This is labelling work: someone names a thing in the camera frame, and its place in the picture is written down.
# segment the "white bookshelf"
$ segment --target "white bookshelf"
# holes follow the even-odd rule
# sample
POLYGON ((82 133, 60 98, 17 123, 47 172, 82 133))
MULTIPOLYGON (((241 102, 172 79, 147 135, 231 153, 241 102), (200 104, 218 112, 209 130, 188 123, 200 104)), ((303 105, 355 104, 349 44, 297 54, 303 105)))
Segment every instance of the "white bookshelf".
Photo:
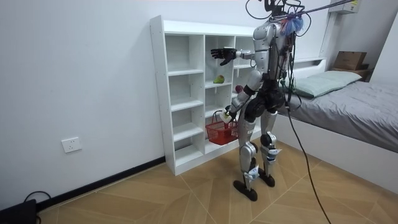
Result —
MULTIPOLYGON (((235 85, 245 85, 250 61, 235 60, 221 67, 222 60, 213 59, 210 50, 253 49, 254 28, 157 16, 150 20, 150 30, 166 163, 178 175, 239 146, 238 141, 224 146, 209 142, 205 124, 215 111, 231 104, 235 85), (218 75, 224 76, 224 83, 213 83, 218 75)), ((256 126, 252 138, 260 132, 256 126)))

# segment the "red basket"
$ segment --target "red basket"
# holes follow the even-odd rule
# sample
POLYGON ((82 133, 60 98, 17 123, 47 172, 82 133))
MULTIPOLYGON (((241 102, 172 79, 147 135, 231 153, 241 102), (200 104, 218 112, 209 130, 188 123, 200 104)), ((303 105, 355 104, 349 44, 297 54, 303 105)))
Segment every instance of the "red basket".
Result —
POLYGON ((207 136, 209 141, 217 145, 225 145, 231 141, 238 139, 238 122, 232 121, 228 124, 224 121, 217 121, 214 123, 214 117, 216 116, 216 111, 211 119, 211 124, 206 125, 207 136))

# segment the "wooden floor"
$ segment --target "wooden floor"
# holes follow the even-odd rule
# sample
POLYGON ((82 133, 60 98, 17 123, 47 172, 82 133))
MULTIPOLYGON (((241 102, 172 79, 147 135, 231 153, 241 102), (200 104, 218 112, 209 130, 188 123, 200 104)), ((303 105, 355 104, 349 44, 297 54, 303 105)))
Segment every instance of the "wooden floor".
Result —
MULTIPOLYGON (((327 223, 301 151, 285 144, 278 147, 283 150, 274 169, 276 186, 257 179, 257 202, 232 186, 233 180, 241 179, 235 149, 179 176, 165 164, 147 170, 42 212, 42 223, 327 223)), ((398 195, 314 157, 310 164, 332 223, 398 223, 398 195)))

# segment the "humanoid robot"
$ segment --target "humanoid robot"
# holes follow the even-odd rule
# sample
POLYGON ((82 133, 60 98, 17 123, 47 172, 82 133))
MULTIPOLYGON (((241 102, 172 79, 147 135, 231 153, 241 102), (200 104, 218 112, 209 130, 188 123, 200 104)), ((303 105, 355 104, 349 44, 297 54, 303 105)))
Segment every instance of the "humanoid robot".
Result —
POLYGON ((235 180, 233 185, 252 201, 257 200, 257 193, 252 188, 252 181, 257 177, 268 186, 275 186, 272 166, 280 149, 275 148, 276 137, 271 131, 277 116, 277 108, 285 104, 285 96, 279 90, 279 79, 286 76, 289 55, 292 51, 291 38, 295 38, 294 34, 282 35, 281 30, 282 23, 273 20, 268 20, 256 28, 253 33, 254 52, 232 48, 211 50, 214 58, 225 59, 221 66, 238 57, 256 62, 256 69, 251 71, 243 91, 232 99, 231 105, 221 114, 221 119, 228 123, 235 119, 239 110, 241 111, 238 136, 243 182, 235 180), (258 147, 250 141, 258 117, 261 117, 262 135, 259 149, 264 161, 264 170, 259 169, 256 161, 258 147))

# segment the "wall socket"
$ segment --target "wall socket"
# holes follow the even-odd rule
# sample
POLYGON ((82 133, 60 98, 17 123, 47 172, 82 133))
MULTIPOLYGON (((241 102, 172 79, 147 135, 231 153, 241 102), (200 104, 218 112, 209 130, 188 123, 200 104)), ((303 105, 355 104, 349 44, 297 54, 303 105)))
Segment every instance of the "wall socket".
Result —
POLYGON ((79 137, 63 140, 61 142, 62 142, 63 150, 66 153, 73 152, 73 151, 81 149, 81 144, 80 144, 79 137))

